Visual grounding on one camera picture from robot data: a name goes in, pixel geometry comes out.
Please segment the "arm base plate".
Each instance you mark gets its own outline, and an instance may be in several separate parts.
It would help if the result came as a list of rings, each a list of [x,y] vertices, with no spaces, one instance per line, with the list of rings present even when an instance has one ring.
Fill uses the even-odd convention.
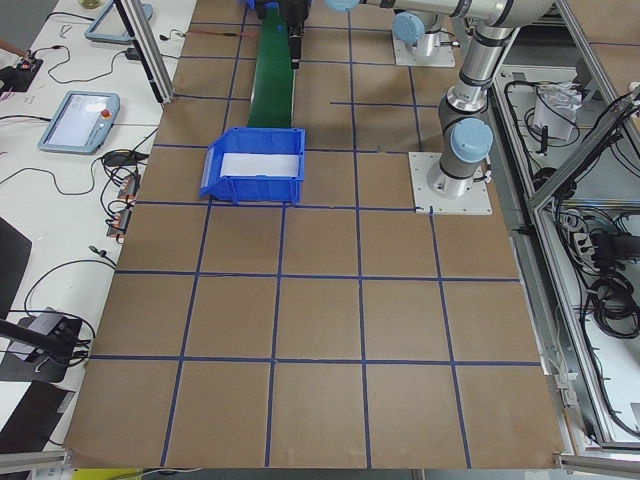
[[[440,165],[439,152],[409,152],[413,198],[417,213],[434,215],[492,214],[492,207],[484,180],[480,177],[480,166],[468,179],[448,177]]]
[[[451,36],[446,30],[425,34],[415,44],[393,37],[395,63],[399,66],[453,68],[455,58]]]

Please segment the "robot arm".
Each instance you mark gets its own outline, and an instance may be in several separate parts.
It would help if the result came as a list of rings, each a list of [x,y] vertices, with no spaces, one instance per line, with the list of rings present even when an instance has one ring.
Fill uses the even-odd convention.
[[[512,41],[513,32],[539,19],[550,1],[382,1],[382,8],[444,14],[477,21],[459,70],[458,81],[443,96],[438,107],[444,152],[427,174],[427,183],[447,199],[464,196],[474,172],[486,159],[494,134],[485,123],[486,90],[494,80],[500,60]]]
[[[437,13],[422,13],[417,8],[395,7],[393,1],[379,1],[380,8],[394,11],[392,32],[405,44],[416,46],[426,35],[439,34],[443,17]],[[305,22],[309,17],[310,1],[278,1],[278,12],[286,25],[291,69],[299,68]]]

